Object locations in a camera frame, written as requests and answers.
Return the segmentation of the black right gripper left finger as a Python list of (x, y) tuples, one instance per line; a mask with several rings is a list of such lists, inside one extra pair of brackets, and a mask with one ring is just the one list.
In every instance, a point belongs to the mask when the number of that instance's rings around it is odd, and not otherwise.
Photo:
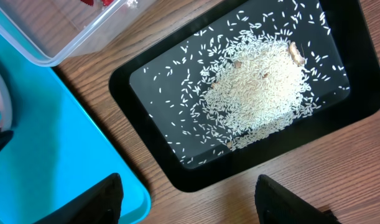
[(118, 224), (123, 197), (121, 177), (112, 173), (35, 224)]

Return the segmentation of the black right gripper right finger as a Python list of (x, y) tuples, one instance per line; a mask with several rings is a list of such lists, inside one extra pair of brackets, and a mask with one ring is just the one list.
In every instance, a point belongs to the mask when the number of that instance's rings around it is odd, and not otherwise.
[(340, 224), (331, 210), (321, 212), (264, 174), (254, 199), (260, 224)]

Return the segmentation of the red white wrapper waste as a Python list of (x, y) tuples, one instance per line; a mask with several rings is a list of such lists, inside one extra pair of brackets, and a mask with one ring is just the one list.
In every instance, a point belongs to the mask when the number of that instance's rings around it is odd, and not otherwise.
[(96, 2), (100, 2), (104, 7), (109, 6), (114, 0), (80, 0), (89, 6), (94, 6)]

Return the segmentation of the clear plastic waste bin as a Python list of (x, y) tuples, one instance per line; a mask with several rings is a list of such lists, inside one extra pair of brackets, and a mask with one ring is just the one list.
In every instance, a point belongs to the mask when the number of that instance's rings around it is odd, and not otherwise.
[(105, 48), (154, 0), (114, 0), (104, 7), (80, 0), (0, 0), (0, 35), (28, 61), (54, 67)]

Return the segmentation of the teal plastic tray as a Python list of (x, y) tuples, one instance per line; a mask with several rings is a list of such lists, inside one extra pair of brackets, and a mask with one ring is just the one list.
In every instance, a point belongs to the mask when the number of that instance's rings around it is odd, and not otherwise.
[(35, 223), (113, 173), (123, 185), (119, 222), (145, 219), (149, 192), (57, 74), (1, 35), (0, 74), (14, 132), (0, 152), (0, 223)]

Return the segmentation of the black tray with rice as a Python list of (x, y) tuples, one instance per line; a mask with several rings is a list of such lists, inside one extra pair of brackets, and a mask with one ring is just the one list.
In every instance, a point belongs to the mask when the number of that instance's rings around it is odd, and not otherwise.
[(172, 185), (195, 192), (377, 112), (380, 66), (359, 0), (223, 1), (109, 90)]

